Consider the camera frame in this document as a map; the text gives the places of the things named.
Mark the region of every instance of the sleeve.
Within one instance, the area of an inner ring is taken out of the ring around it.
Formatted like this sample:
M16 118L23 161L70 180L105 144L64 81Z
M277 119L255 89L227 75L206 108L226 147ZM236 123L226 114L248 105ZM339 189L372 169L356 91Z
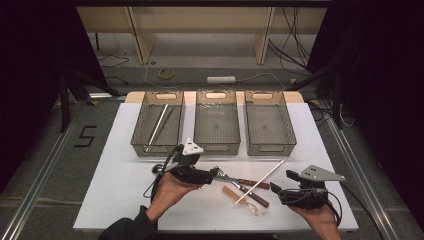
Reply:
M134 220L121 218L99 236L98 240L133 240L151 239L156 229L146 215L146 207L141 206Z

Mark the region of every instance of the wire mesh basket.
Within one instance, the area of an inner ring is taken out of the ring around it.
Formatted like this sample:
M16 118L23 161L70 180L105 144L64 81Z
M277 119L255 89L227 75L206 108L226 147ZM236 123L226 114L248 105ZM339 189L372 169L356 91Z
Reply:
M139 157L168 156L181 142L184 92L146 92L131 139Z
M240 129L236 92L199 90L193 141L207 155L237 155Z
M283 92L245 91L249 156L290 156L296 137Z

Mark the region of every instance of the gray floor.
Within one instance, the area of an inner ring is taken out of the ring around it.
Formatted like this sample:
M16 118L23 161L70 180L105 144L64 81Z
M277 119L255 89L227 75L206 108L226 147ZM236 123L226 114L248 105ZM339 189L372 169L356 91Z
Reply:
M93 47L95 41L90 34ZM273 36L275 43L282 43L284 37ZM134 51L132 38L128 34L99 34L100 51L99 59L107 55L127 57L123 62L121 58L108 57L100 61L106 77L119 77L129 82L125 85L117 78L108 78L109 86L120 92L142 91L179 86L182 89L197 89L205 84L207 76L235 76L236 79L245 79L259 73L271 73L286 87L290 86L290 79L301 81L305 76L285 72L280 66L279 58L272 52L267 52L264 65L257 65L253 45L249 35L202 35L202 34L161 34L158 36L152 57L146 68L138 63ZM313 36L302 37L302 42L310 50L314 41ZM294 43L289 43L287 52L292 56L297 55ZM294 64L285 63L284 67L293 71L301 71ZM158 78L158 70L172 68L175 77L164 82ZM271 75L262 75L252 80L230 86L235 89L255 88L281 88L281 85ZM314 96L316 84L301 90L305 99ZM90 92L98 91L88 87ZM46 182L40 199L33 208L29 218L22 229L19 239L96 239L97 233L82 233L72 229L73 222L84 199L91 178L96 169L103 146L111 129L114 116L118 110L119 100L102 100L95 104L83 107L77 118L73 131L63 148L63 151ZM313 111L318 119L320 113ZM361 199L361 192L354 181L351 169L337 145L334 134L330 130L328 121L317 121L317 126L330 159L337 173L349 179L348 185ZM86 139L79 139L79 134L84 126L96 126L88 129L86 134L95 136L90 148L75 148L77 144L87 143ZM45 124L39 140L29 152L28 157L22 162L15 176L2 193L0 198L0 229L5 229L9 220L17 210L21 199L26 195L39 170L49 156L52 146L59 137L60 106L52 108L49 121ZM399 239L424 239L420 227L413 219L409 209L390 183L384 172L377 167L372 150L360 129L353 125L345 126L343 133L347 136L358 161L363 167L368 181L373 186L378 199L387 212L393 228ZM365 214L364 210L355 199L346 192L348 201L359 223L359 229L351 233L342 233L343 239L378 239L378 234ZM158 239L178 239L187 236L161 235ZM272 239L270 235L206 235L192 236L196 239ZM278 239L317 239L310 231L277 234Z

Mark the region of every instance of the hand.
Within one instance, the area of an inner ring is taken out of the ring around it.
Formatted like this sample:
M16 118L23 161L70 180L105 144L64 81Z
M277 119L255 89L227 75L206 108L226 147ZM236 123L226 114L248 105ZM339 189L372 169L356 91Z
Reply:
M167 172L159 182L155 198L146 210L152 223L155 223L170 207L180 201L187 193L202 187L201 184L189 184L178 180Z
M341 239L333 211L324 205L321 209L306 210L289 206L302 216L321 239Z

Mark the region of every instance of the white tabletop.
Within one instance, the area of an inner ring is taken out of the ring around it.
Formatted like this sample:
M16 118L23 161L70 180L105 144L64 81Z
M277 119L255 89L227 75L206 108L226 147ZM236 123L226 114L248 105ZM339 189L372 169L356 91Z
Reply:
M143 193L154 180L151 172L164 158L138 157L130 144L141 104L121 104L106 142L91 185L81 206L74 228L83 231L103 230L120 218L134 218L140 205L149 206L150 199ZM286 170L301 172L310 164L334 172L311 112L304 103L287 104L297 145L286 162L265 182L274 182L285 188L298 188L299 183L286 177ZM186 106L183 139L193 138L195 105ZM238 104L241 143L237 156L201 156L196 168L209 170L218 165L232 177L261 179L282 157L250 157L246 154L243 104ZM240 196L243 194L229 183L213 181L201 190L190 192L168 210L159 220L160 232L174 233L236 233L306 230L310 227L296 213L280 203L270 190L256 188L254 192L270 203L264 208L253 199L248 202L260 211L258 217L245 206L235 205L221 191L226 185ZM356 220L338 182L327 182L328 190L340 200L343 220L340 231L358 229ZM330 197L336 210L337 201Z

